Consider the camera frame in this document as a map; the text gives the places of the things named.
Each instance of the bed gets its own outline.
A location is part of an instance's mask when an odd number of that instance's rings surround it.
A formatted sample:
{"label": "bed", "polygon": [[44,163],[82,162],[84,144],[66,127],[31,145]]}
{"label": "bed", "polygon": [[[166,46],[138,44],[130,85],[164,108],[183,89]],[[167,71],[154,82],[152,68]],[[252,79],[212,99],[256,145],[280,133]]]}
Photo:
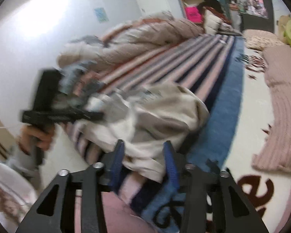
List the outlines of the bed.
{"label": "bed", "polygon": [[[291,215],[291,173],[257,171],[251,167],[267,139],[274,121],[269,88],[263,72],[254,73],[244,61],[260,52],[247,49],[242,37],[201,35],[178,45],[147,52],[103,73],[102,93],[129,90],[151,83],[173,81],[189,88],[210,112],[210,119],[198,134],[189,134],[180,151],[187,160],[205,171],[209,162],[227,169],[247,193],[270,233],[277,233]],[[85,123],[67,123],[64,129],[88,164],[99,160],[101,151],[88,141]],[[184,193],[145,179],[125,167],[115,193],[147,222],[164,232],[178,232]],[[207,232],[211,232],[211,209]]]}

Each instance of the screw head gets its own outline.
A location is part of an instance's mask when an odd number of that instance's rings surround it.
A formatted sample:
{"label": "screw head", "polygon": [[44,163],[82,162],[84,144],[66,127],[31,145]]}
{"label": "screw head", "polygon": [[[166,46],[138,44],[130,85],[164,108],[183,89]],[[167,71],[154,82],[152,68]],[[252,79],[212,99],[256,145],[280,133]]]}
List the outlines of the screw head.
{"label": "screw head", "polygon": [[194,170],[194,169],[195,169],[195,165],[193,165],[193,164],[191,164],[191,163],[186,164],[186,165],[185,165],[185,169],[187,169],[187,170]]}
{"label": "screw head", "polygon": [[59,176],[67,176],[68,173],[69,173],[68,170],[63,169],[63,170],[60,170],[60,171],[58,172],[58,175],[59,175]]}
{"label": "screw head", "polygon": [[220,172],[220,176],[222,178],[228,178],[230,176],[230,174],[227,171],[221,171]]}
{"label": "screw head", "polygon": [[96,162],[93,167],[96,169],[103,168],[105,165],[102,162]]}

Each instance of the pink fabric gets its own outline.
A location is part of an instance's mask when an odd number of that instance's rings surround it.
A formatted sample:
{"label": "pink fabric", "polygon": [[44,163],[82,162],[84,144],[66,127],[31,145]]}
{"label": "pink fabric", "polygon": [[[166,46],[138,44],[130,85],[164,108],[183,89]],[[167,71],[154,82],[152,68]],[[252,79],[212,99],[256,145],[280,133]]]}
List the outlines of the pink fabric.
{"label": "pink fabric", "polygon": [[194,23],[200,23],[202,21],[202,16],[196,7],[186,7],[185,14],[186,18]]}
{"label": "pink fabric", "polygon": [[[75,233],[81,233],[81,197],[75,202]],[[156,233],[147,222],[136,216],[114,193],[102,193],[108,233]]]}
{"label": "pink fabric", "polygon": [[274,109],[275,122],[252,166],[260,170],[291,172],[291,47],[269,47],[263,52],[268,63],[265,81]]}

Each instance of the human hand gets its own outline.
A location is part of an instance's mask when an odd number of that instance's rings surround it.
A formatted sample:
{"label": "human hand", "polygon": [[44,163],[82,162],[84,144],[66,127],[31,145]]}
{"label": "human hand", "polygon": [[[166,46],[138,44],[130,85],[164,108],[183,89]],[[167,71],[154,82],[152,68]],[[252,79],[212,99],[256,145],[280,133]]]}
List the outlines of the human hand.
{"label": "human hand", "polygon": [[30,154],[32,148],[32,137],[38,138],[40,141],[36,144],[43,151],[48,151],[55,135],[55,125],[49,126],[44,133],[40,129],[24,125],[18,139],[19,148],[26,154]]}

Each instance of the pink ribbed fabric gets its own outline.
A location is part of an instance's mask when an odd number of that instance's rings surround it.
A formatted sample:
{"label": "pink ribbed fabric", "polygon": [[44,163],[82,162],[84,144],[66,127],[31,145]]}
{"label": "pink ribbed fabric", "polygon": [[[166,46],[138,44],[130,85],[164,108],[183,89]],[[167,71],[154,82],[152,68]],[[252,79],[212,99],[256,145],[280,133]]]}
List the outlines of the pink ribbed fabric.
{"label": "pink ribbed fabric", "polygon": [[268,85],[275,122],[253,168],[291,172],[291,47],[276,46],[263,52],[268,63],[265,82]]}

